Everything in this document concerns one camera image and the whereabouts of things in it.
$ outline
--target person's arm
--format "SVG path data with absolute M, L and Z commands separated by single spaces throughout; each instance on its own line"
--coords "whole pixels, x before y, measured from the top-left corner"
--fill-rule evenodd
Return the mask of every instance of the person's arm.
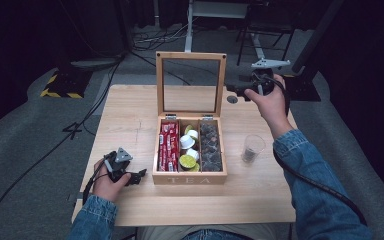
M 93 195 L 87 199 L 74 219 L 67 239 L 111 239 L 117 215 L 117 206 L 113 202 L 131 175 L 127 173 L 113 183 L 107 174 L 104 165 L 96 177 Z
M 284 84 L 283 79 L 275 79 Z M 346 196 L 342 184 L 323 160 L 319 151 L 289 123 L 282 91 L 261 96 L 247 89 L 245 94 L 257 104 L 267 121 L 280 159 L 300 174 L 322 183 Z M 340 200 L 285 172 L 296 210 L 296 231 L 299 239 L 371 239 L 371 231 L 360 223 L 358 216 Z

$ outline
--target metal hinge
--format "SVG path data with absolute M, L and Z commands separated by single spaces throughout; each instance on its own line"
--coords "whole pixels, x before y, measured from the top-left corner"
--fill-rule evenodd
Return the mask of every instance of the metal hinge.
M 213 115 L 204 115 L 202 120 L 213 120 Z
M 166 114 L 166 119 L 176 120 L 176 114 Z

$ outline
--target denim sleeve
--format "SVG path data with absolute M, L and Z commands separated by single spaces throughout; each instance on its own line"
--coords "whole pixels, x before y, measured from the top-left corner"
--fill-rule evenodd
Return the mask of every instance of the denim sleeve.
M 274 150 L 287 165 L 310 179 L 347 196 L 329 164 L 301 131 L 291 130 L 275 140 Z M 296 211 L 299 239 L 372 239 L 369 228 L 346 204 L 285 171 Z
M 111 239 L 117 206 L 91 195 L 74 219 L 67 239 Z

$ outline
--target gray floor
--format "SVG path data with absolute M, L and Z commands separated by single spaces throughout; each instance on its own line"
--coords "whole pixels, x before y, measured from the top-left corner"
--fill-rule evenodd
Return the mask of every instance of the gray floor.
M 297 32 L 287 59 L 293 62 L 310 36 L 311 32 Z M 236 79 L 238 75 L 248 75 L 252 70 L 250 64 L 258 59 L 252 49 L 246 49 L 241 65 L 236 66 L 239 43 L 235 38 L 235 31 L 200 31 L 194 35 L 192 50 L 227 53 L 226 80 Z M 163 44 L 158 50 L 183 51 L 183 46 L 184 38 L 181 38 Z M 150 58 L 155 56 L 155 51 L 136 53 Z M 279 52 L 265 51 L 265 54 L 267 58 L 280 58 Z M 197 71 L 187 67 L 182 69 L 184 76 Z M 84 99 L 40 97 L 54 70 L 50 69 L 30 86 L 27 103 L 0 120 L 0 197 L 66 137 L 67 134 L 61 132 L 63 128 L 82 121 L 102 92 L 109 72 L 103 70 L 93 74 Z M 293 73 L 290 67 L 277 72 Z M 114 82 L 145 84 L 148 79 L 149 84 L 153 75 L 155 67 L 128 55 L 117 69 Z M 126 81 L 126 76 L 133 82 Z M 384 239 L 384 185 L 330 103 L 329 87 L 321 74 L 314 78 L 314 84 L 321 102 L 291 104 L 298 127 L 332 165 L 351 198 L 365 214 L 374 239 Z M 92 133 L 98 128 L 101 110 L 85 122 Z M 92 134 L 83 127 L 82 130 L 29 171 L 3 199 L 0 203 L 0 239 L 63 239 L 67 235 L 73 212 L 69 198 L 79 191 L 94 141 Z M 279 224 L 279 239 L 286 239 L 287 227 L 287 224 Z M 133 231 L 133 228 L 116 228 L 114 239 L 121 239 Z

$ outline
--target wooden table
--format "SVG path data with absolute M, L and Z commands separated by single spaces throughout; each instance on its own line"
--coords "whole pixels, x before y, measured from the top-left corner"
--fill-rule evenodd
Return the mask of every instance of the wooden table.
M 252 102 L 231 104 L 224 89 L 221 126 L 228 176 L 224 185 L 154 185 L 152 165 L 157 134 L 155 85 L 110 88 L 80 191 L 104 154 L 123 147 L 133 156 L 128 171 L 148 169 L 140 185 L 123 188 L 116 226 L 293 222 L 295 211 L 283 170 L 272 154 L 270 130 Z M 289 119 L 293 126 L 292 114 Z M 258 134 L 266 149 L 251 164 L 240 158 L 244 139 Z M 73 220 L 82 207 L 78 199 Z

